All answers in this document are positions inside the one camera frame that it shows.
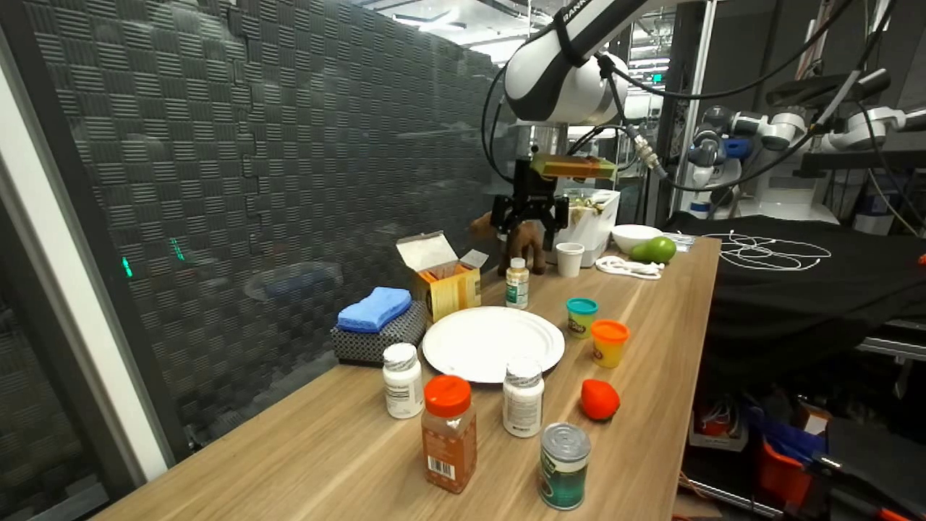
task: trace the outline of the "wooden table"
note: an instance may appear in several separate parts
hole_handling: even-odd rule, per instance
[[[666,521],[678,492],[689,408],[718,272],[718,244],[697,241],[659,282],[581,270],[533,279],[530,309],[563,321],[568,296],[590,296],[601,315],[634,329],[618,367],[605,371],[587,343],[548,377],[543,424],[590,434],[587,494],[572,513],[537,492],[542,438],[500,425],[500,392],[478,387],[481,461],[464,494],[426,483],[419,419],[390,419],[375,367],[338,366],[135,490],[99,519],[616,519]],[[487,285],[482,305],[500,301]],[[576,412],[578,383],[611,379],[623,408],[611,424]]]

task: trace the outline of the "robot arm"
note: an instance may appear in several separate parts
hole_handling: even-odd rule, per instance
[[[618,33],[646,0],[576,0],[553,24],[530,37],[506,63],[504,91],[508,107],[526,121],[605,125],[616,115],[613,95],[590,57]],[[616,82],[626,112],[646,115],[658,95],[627,101],[627,85]]]

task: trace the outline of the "orange cap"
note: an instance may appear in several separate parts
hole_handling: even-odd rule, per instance
[[[607,343],[607,344],[618,344],[618,343],[631,338],[631,329],[618,321],[611,321],[611,318],[595,318],[590,324],[590,332],[592,332],[592,338]]]
[[[468,408],[468,383],[461,377],[435,377],[426,386],[426,408],[435,416],[464,416]]]

